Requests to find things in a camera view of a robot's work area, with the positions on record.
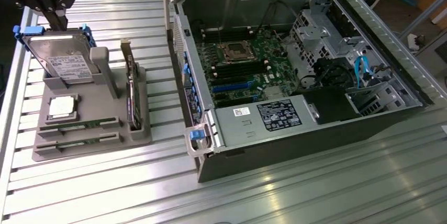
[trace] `cpu socket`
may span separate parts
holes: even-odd
[[[246,41],[222,43],[220,48],[225,53],[225,61],[228,62],[256,59]]]

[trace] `power supply label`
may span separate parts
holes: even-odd
[[[48,57],[49,64],[62,80],[92,77],[82,55]]]
[[[257,110],[268,131],[302,124],[289,99],[257,105]]]

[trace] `gray parts tray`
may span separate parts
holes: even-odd
[[[145,102],[145,70],[138,67],[141,129],[136,131],[129,129],[126,121],[125,68],[112,69],[110,71],[116,82],[117,99],[112,98],[105,82],[73,84],[66,87],[60,86],[57,89],[49,89],[45,85],[33,145],[32,158],[34,161],[142,145],[150,142],[150,124]],[[49,85],[54,82],[48,79],[44,79],[44,81]],[[50,98],[60,96],[76,98],[76,120],[60,120],[58,124],[54,124],[48,122],[46,118],[49,101]]]

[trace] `aluminum table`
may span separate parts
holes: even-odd
[[[34,162],[42,69],[17,44],[0,116],[2,223],[348,223],[447,221],[447,111],[436,106],[370,139],[201,183],[186,155],[162,0],[76,0],[110,66],[130,39],[145,68],[152,144]],[[26,8],[21,27],[45,25]]]

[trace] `blue pcie slot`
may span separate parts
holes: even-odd
[[[225,86],[213,86],[212,87],[212,92],[226,92],[226,91],[233,91],[236,89],[248,89],[249,84],[230,84]]]

